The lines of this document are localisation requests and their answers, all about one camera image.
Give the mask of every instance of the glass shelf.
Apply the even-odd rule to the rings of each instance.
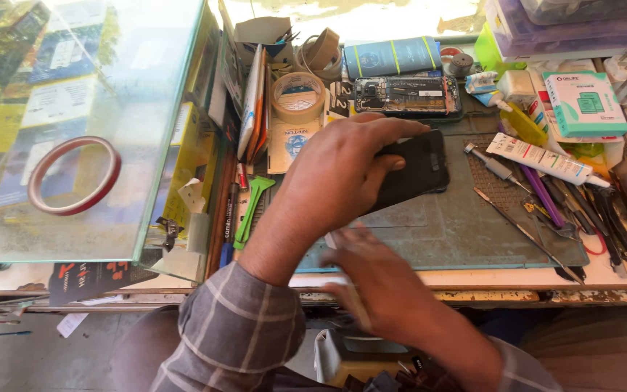
[[[0,263],[140,260],[204,4],[0,0]],[[30,171],[81,135],[119,152],[113,189],[73,216],[32,208]],[[98,148],[66,154],[46,202],[81,200],[106,166]]]

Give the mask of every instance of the precision screwdriver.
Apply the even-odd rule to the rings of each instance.
[[[507,180],[516,185],[519,185],[524,191],[527,191],[527,193],[531,194],[531,191],[525,188],[524,185],[522,185],[519,181],[517,181],[516,178],[514,178],[514,173],[512,173],[512,171],[508,169],[507,166],[502,165],[494,158],[485,156],[485,154],[476,149],[475,144],[469,143],[463,150],[466,152],[466,154],[473,154],[477,156],[478,159],[482,160],[483,163],[485,163],[485,168],[490,170],[496,176],[500,177],[503,180]]]

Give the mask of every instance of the purple container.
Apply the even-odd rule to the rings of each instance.
[[[488,0],[485,14],[505,57],[627,48],[627,18],[539,26],[520,0]]]

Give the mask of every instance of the plaid shirt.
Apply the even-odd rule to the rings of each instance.
[[[296,290],[266,284],[231,263],[180,306],[180,344],[159,367],[151,390],[271,391],[274,369],[296,354],[304,330]],[[562,391],[535,358],[492,340],[505,363],[500,391]]]

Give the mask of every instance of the floor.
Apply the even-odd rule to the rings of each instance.
[[[0,337],[0,391],[115,391],[109,365],[114,343],[140,316],[92,313],[66,339],[56,330],[62,315],[24,314],[19,325],[0,324],[0,334],[32,331]],[[304,344],[287,365],[312,378],[317,334],[318,330],[307,331]]]

